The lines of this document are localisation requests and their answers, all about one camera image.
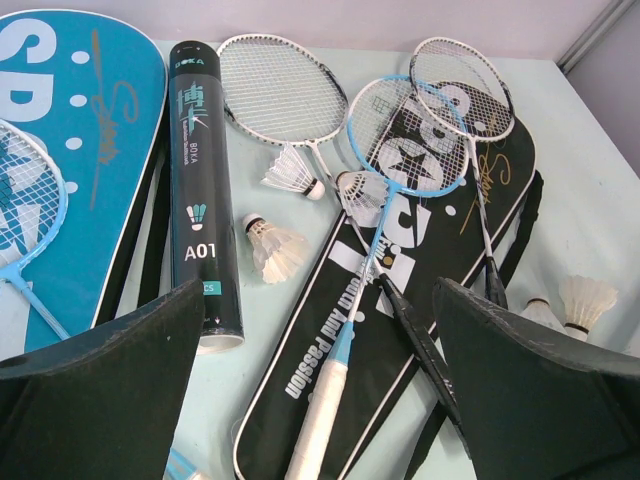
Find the white shuttlecock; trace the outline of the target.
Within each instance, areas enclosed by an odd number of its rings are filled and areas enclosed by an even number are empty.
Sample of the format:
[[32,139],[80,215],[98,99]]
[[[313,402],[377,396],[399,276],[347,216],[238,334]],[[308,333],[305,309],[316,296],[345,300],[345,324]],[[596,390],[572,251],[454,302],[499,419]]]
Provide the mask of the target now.
[[359,226],[372,226],[386,204],[387,183],[370,171],[342,172],[336,181],[347,215]]
[[286,143],[270,163],[260,184],[298,193],[313,201],[320,200],[325,194],[324,184],[311,174],[302,157],[290,143]]
[[617,302],[618,290],[608,283],[581,275],[567,277],[559,286],[565,307],[566,333],[586,341],[601,315]]

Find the black shuttlecock tube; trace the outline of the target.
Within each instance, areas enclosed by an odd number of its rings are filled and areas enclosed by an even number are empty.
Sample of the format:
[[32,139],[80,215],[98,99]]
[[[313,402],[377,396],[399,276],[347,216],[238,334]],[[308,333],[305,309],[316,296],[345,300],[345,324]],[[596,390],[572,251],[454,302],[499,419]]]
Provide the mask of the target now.
[[172,284],[203,283],[201,354],[244,341],[220,59],[188,40],[169,55]]

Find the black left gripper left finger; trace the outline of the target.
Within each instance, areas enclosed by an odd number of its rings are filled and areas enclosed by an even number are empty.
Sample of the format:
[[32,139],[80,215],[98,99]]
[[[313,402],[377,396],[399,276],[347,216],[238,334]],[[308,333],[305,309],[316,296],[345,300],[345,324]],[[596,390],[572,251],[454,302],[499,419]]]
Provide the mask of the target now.
[[204,322],[201,280],[1,363],[4,479],[160,479]]

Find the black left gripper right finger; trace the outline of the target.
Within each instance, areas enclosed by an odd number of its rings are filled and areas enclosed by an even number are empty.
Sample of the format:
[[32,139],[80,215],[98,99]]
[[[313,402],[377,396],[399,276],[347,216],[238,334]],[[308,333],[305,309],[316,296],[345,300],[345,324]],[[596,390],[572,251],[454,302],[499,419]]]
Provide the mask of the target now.
[[638,358],[443,277],[433,309],[477,478],[638,478]]

